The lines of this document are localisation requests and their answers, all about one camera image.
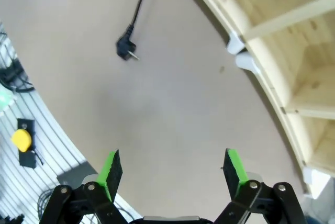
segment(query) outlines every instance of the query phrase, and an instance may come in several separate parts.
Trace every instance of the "light green object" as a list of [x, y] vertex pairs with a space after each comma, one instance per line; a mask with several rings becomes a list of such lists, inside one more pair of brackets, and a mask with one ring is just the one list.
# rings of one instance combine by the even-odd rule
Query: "light green object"
[[249, 180], [249, 178], [248, 178], [247, 172], [244, 170], [242, 161], [236, 149], [229, 149], [228, 154], [229, 154], [231, 163], [236, 170], [237, 177], [239, 178], [239, 185], [238, 185], [238, 190], [239, 190], [240, 186], [244, 185]]
[[113, 164], [113, 159], [114, 159], [115, 153], [116, 153], [116, 151], [109, 153], [109, 155], [108, 155], [108, 157], [105, 161], [105, 164], [104, 164], [101, 172], [99, 173], [98, 178], [96, 179], [96, 182], [100, 186], [103, 186], [105, 188], [105, 191], [106, 191], [106, 194], [107, 194], [107, 197], [109, 198], [109, 200], [111, 200], [111, 196], [110, 196], [110, 193], [109, 193], [109, 190], [108, 190], [108, 187], [107, 187], [106, 180], [107, 180], [111, 165]]
[[14, 94], [12, 91], [0, 85], [0, 116], [4, 110], [14, 102]]

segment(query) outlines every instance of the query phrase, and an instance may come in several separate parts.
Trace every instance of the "plug prong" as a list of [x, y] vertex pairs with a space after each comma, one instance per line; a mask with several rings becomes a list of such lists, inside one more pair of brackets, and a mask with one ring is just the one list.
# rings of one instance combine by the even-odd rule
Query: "plug prong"
[[133, 58], [135, 58], [135, 59], [137, 59], [137, 60], [140, 61], [140, 59], [139, 59], [134, 53], [132, 53], [131, 51], [128, 51], [128, 53], [129, 53]]

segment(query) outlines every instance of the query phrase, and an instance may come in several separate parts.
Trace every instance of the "yellow knob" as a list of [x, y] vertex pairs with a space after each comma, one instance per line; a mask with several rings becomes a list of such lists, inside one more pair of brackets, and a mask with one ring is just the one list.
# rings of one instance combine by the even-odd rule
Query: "yellow knob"
[[25, 129], [18, 129], [12, 136], [12, 142], [21, 152], [26, 152], [31, 146], [31, 136]]

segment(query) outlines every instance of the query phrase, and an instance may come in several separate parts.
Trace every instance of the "green strip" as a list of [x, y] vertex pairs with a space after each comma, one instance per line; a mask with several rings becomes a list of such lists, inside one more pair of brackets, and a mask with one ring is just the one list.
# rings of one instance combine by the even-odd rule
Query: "green strip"
[[229, 154], [231, 163], [236, 170], [237, 177], [239, 178], [239, 187], [240, 187], [249, 180], [247, 172], [244, 170], [243, 164], [241, 162], [241, 159], [236, 149], [229, 149], [228, 154]]
[[96, 179], [97, 183], [100, 185], [100, 186], [103, 186], [105, 188], [105, 191], [106, 191], [106, 194], [107, 194], [107, 197], [109, 198], [109, 200], [111, 201], [111, 197], [110, 197], [110, 193], [109, 193], [109, 190], [108, 190], [108, 187], [107, 187], [107, 177], [108, 177], [108, 173], [110, 171], [110, 168], [111, 168], [111, 165], [113, 164], [113, 159], [114, 159], [114, 155], [115, 155], [116, 152], [110, 152], [106, 161], [105, 161], [105, 164], [101, 170], [101, 172], [99, 173], [99, 176], [98, 178]]

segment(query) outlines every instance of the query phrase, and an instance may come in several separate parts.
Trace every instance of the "wooden crate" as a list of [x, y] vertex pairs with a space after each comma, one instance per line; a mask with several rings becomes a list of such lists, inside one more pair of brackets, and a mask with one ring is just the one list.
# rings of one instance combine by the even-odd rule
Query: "wooden crate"
[[303, 169], [335, 176], [335, 0], [204, 0], [254, 57]]

